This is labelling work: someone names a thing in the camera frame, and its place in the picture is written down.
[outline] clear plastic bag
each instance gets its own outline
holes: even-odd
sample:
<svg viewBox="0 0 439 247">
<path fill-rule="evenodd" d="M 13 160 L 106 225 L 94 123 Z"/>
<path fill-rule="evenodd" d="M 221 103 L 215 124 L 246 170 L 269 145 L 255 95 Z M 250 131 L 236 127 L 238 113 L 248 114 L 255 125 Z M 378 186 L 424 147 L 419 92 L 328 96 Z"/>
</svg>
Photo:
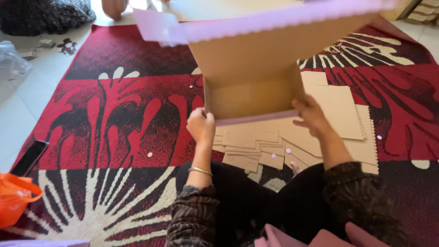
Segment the clear plastic bag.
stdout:
<svg viewBox="0 0 439 247">
<path fill-rule="evenodd" d="M 10 41 L 0 42 L 0 81 L 25 78 L 32 64 L 20 57 Z"/>
</svg>

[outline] dark patterned sleeve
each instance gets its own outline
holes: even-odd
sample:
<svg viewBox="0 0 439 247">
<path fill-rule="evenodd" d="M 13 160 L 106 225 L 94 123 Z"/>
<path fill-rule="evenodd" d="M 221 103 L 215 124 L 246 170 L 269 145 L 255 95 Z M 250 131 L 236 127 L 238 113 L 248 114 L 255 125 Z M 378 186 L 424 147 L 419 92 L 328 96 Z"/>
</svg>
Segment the dark patterned sleeve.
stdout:
<svg viewBox="0 0 439 247">
<path fill-rule="evenodd" d="M 213 185 L 202 190 L 185 185 L 171 206 L 166 246 L 213 246 L 215 214 L 220 201 L 213 198 Z"/>
<path fill-rule="evenodd" d="M 415 246 L 393 217 L 384 178 L 363 173 L 360 162 L 347 162 L 327 170 L 324 180 L 323 197 L 340 222 L 352 222 L 390 246 Z"/>
</svg>

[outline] open cardboard box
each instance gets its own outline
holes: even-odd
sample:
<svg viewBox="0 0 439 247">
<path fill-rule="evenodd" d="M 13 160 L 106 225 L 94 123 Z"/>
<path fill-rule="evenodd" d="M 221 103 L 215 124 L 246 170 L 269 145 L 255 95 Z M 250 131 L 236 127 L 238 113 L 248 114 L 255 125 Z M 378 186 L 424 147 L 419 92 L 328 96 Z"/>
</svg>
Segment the open cardboard box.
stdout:
<svg viewBox="0 0 439 247">
<path fill-rule="evenodd" d="M 144 40 L 188 44 L 204 76 L 205 107 L 217 125 L 295 116 L 304 101 L 297 65 L 371 22 L 393 0 L 321 0 L 248 17 L 178 23 L 134 10 Z"/>
</svg>

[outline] red rug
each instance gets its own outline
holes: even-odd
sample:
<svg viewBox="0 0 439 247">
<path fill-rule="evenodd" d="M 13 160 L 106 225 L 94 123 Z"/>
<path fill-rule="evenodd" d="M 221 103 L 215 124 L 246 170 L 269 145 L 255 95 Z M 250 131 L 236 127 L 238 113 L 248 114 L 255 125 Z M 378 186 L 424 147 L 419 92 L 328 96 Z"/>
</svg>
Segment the red rug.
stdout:
<svg viewBox="0 0 439 247">
<path fill-rule="evenodd" d="M 420 246 L 438 246 L 439 67 L 431 55 L 365 27 L 301 64 L 370 106 L 396 213 Z M 194 152 L 186 119 L 203 105 L 196 68 L 187 46 L 144 42 L 135 25 L 94 25 L 23 146 L 50 142 L 31 173 L 45 194 L 1 238 L 162 246 L 176 166 Z M 264 167 L 258 180 L 291 177 Z"/>
</svg>

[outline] silver bangle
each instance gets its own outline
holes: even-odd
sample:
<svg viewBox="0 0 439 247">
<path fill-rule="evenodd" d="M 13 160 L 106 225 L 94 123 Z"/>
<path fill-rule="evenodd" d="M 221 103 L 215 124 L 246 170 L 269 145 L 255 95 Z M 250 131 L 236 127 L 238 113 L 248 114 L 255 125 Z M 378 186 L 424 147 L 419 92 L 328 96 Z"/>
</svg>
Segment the silver bangle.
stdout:
<svg viewBox="0 0 439 247">
<path fill-rule="evenodd" d="M 191 172 L 191 171 L 199 171 L 199 172 L 203 172 L 203 173 L 209 174 L 211 177 L 213 177 L 213 174 L 212 174 L 212 173 L 210 173 L 210 172 L 208 172 L 208 171 L 206 171 L 206 170 L 204 170 L 204 169 L 198 168 L 198 167 L 192 167 L 192 168 L 189 168 L 187 171 L 188 171 L 188 172 Z"/>
</svg>

